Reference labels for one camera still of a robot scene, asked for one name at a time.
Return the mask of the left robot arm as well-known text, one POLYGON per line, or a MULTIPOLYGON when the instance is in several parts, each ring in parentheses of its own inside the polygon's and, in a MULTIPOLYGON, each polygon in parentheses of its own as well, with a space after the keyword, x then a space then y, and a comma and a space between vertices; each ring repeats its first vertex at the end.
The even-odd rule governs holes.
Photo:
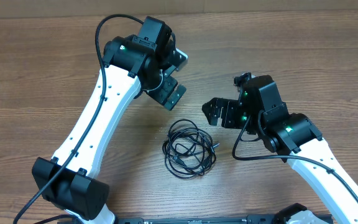
POLYGON ((97 177, 120 119, 143 93, 171 110, 186 91, 172 77, 188 57, 171 28, 153 17, 140 24, 138 34, 97 48, 99 77, 82 114, 53 156, 32 167, 39 196, 63 210, 59 223, 116 223, 106 204, 109 186, 97 177))

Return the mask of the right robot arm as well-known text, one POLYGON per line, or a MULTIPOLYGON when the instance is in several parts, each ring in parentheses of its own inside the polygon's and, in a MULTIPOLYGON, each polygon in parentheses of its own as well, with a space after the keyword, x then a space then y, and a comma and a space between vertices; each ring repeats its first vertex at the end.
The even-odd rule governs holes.
POLYGON ((213 98, 202 106, 210 125, 256 134, 269 156, 233 158, 242 161, 281 159, 314 190, 338 223, 358 223, 358 185, 335 158, 322 132, 304 114, 289 113, 269 75, 234 77, 236 100, 213 98))

